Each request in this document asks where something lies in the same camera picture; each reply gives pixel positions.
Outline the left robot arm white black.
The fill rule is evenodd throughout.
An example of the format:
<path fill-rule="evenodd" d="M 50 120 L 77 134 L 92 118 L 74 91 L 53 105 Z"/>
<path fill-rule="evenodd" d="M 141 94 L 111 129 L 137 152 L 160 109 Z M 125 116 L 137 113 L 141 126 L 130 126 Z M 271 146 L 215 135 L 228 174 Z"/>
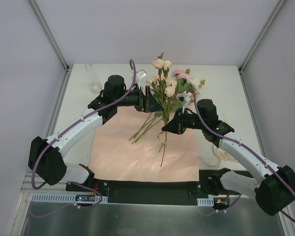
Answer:
<path fill-rule="evenodd" d="M 134 107 L 144 113 L 163 110 L 149 87 L 142 91 L 136 82 L 132 82 L 127 88 L 122 76 L 110 76 L 103 90 L 72 124 L 45 139 L 36 137 L 32 140 L 28 161 L 32 184 L 35 176 L 39 176 L 43 184 L 76 182 L 83 191 L 90 191 L 94 186 L 93 172 L 86 165 L 66 163 L 64 158 L 88 133 L 109 121 L 118 107 Z"/>

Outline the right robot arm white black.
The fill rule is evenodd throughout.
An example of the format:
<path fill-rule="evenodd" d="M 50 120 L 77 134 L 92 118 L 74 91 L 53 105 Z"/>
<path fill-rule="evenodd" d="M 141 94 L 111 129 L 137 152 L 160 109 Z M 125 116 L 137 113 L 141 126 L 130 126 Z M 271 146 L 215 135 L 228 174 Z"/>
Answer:
<path fill-rule="evenodd" d="M 295 201 L 295 173 L 289 166 L 280 167 L 253 151 L 230 125 L 218 118 L 210 99 L 198 101 L 196 112 L 187 109 L 187 98 L 180 96 L 178 101 L 182 108 L 175 111 L 162 131 L 181 135 L 186 129 L 201 130 L 207 141 L 233 157 L 251 175 L 247 177 L 223 168 L 203 184 L 207 193 L 218 195 L 233 190 L 255 199 L 271 216 Z"/>

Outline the peach flower stem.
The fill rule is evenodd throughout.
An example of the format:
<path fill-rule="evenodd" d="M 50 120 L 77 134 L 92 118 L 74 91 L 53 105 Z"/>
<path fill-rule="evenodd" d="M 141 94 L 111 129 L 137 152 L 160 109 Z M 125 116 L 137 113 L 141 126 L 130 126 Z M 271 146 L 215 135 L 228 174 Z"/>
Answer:
<path fill-rule="evenodd" d="M 159 115 L 154 115 L 154 118 L 148 121 L 148 126 L 143 134 L 151 130 L 153 126 L 161 120 L 166 125 L 169 122 L 170 113 L 173 108 L 174 97 L 176 95 L 177 82 L 168 79 L 172 62 L 163 60 L 164 52 L 152 62 L 153 67 L 158 71 L 157 75 L 149 76 L 146 79 L 146 84 L 151 87 L 151 92 L 155 100 L 163 107 L 163 111 Z"/>

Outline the pink artificial flower bouquet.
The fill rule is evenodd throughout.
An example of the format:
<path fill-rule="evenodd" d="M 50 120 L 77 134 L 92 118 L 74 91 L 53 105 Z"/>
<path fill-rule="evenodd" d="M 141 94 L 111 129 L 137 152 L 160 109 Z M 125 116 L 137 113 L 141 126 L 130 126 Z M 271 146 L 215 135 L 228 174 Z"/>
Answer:
<path fill-rule="evenodd" d="M 146 84 L 150 86 L 151 94 L 157 102 L 163 107 L 163 111 L 152 112 L 147 117 L 139 130 L 131 137 L 134 143 L 137 143 L 143 136 L 145 136 L 158 123 L 163 122 L 167 124 L 170 115 L 177 109 L 183 107 L 184 96 L 189 98 L 188 102 L 194 102 L 194 95 L 192 89 L 199 90 L 205 85 L 205 79 L 198 79 L 190 77 L 190 69 L 175 68 L 173 73 L 170 73 L 169 67 L 158 69 L 158 74 L 146 78 Z"/>

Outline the pink wrapping paper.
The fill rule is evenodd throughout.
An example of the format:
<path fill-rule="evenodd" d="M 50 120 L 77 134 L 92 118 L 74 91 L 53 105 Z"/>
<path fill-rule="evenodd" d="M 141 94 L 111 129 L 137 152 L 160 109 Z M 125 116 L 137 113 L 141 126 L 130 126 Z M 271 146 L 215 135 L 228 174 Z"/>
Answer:
<path fill-rule="evenodd" d="M 193 130 L 182 135 L 160 134 L 159 122 L 137 143 L 130 140 L 153 114 L 119 107 L 94 135 L 88 167 L 104 180 L 180 182 L 196 181 L 198 150 Z"/>

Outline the cream ribbon gold lettering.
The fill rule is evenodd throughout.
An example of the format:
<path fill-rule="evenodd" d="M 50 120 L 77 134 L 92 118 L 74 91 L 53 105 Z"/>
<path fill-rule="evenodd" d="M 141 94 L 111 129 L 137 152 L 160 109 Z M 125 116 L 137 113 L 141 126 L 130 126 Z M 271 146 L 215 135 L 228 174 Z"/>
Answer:
<path fill-rule="evenodd" d="M 209 167 L 217 167 L 222 163 L 222 161 L 234 163 L 238 162 L 230 154 L 214 145 L 207 146 L 200 151 L 199 161 Z"/>

